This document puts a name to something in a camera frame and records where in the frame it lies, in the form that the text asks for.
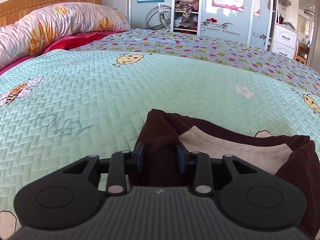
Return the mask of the maroon and beige sweatshirt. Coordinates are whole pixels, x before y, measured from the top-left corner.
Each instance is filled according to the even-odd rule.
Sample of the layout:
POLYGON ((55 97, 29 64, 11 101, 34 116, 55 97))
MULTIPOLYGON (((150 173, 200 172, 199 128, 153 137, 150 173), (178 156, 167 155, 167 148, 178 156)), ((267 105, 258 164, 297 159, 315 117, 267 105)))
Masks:
POLYGON ((232 154, 298 187, 307 202, 299 227, 311 237, 319 233, 319 159, 308 135, 272 136, 262 131, 250 137, 207 120, 152 109, 137 140, 145 143, 143 171, 129 176, 132 186, 177 186, 179 142, 190 152, 212 158, 232 154))

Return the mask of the mint green quilted bedspread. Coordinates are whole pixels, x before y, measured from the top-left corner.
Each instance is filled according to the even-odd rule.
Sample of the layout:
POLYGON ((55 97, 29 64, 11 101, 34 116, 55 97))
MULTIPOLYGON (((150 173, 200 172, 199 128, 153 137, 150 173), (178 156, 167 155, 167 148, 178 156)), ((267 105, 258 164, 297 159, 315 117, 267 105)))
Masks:
POLYGON ((54 50, 1 76, 1 237, 19 228, 17 192, 87 155, 131 150, 152 109, 255 137, 308 135, 319 159, 319 97, 266 75, 143 53, 54 50))

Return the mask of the floral heart patterned bedsheet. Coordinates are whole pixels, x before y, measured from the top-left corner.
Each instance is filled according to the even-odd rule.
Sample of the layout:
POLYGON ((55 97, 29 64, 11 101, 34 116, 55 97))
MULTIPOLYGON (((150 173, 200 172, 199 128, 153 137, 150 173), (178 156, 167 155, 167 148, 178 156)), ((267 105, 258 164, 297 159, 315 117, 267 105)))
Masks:
POLYGON ((77 50, 114 50, 189 57, 263 74, 319 95, 319 74, 310 67, 273 52, 221 38, 168 30, 132 29, 108 35, 77 50))

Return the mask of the red blanket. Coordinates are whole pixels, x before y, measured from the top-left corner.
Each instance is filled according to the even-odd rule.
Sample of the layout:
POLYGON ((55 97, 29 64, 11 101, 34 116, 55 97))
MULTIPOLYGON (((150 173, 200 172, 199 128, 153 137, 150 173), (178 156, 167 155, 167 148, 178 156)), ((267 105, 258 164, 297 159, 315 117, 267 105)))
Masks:
POLYGON ((12 34, 1 33, 1 74, 4 74, 16 65, 48 53, 55 49, 70 50, 89 44, 92 41, 97 41, 103 37, 112 34, 120 33, 119 31, 93 31, 89 33, 78 33, 71 36, 62 37, 56 41, 45 43, 44 47, 35 55, 30 55, 29 34, 19 34, 14 36, 12 34))

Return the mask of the white drawer cabinet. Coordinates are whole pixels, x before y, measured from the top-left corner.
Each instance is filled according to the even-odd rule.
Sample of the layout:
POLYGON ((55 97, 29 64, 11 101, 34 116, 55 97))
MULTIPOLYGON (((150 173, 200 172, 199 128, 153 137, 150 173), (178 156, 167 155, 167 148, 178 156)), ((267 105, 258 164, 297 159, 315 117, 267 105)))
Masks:
POLYGON ((294 60, 297 51, 298 33, 283 24, 275 24, 271 51, 294 60))

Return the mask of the light blue wardrobe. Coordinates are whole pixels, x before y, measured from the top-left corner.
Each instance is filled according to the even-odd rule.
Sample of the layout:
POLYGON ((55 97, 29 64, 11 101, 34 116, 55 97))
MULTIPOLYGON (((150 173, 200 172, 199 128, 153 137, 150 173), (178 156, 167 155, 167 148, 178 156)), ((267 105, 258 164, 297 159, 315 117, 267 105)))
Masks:
POLYGON ((277 0, 164 0, 138 3, 129 0, 133 29, 221 38, 266 50, 274 24, 277 0))

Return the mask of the pink floral folded duvet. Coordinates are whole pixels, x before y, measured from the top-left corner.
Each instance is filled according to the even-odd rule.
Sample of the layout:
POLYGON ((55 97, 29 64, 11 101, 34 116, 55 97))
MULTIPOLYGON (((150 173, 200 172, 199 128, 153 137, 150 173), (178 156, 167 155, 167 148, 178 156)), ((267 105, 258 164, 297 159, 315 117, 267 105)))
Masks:
POLYGON ((109 7, 68 2, 53 4, 1 27, 1 69, 29 56, 39 56, 55 41, 78 33, 128 31, 127 18, 109 7))

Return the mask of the wooden headboard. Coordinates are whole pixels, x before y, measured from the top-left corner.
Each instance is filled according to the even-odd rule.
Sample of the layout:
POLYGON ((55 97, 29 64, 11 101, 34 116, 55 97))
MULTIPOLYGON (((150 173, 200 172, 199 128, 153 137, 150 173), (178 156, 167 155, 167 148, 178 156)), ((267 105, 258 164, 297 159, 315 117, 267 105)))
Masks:
POLYGON ((101 4, 101 0, 8 0, 1 3, 0 25, 13 24, 34 10, 66 2, 101 4))

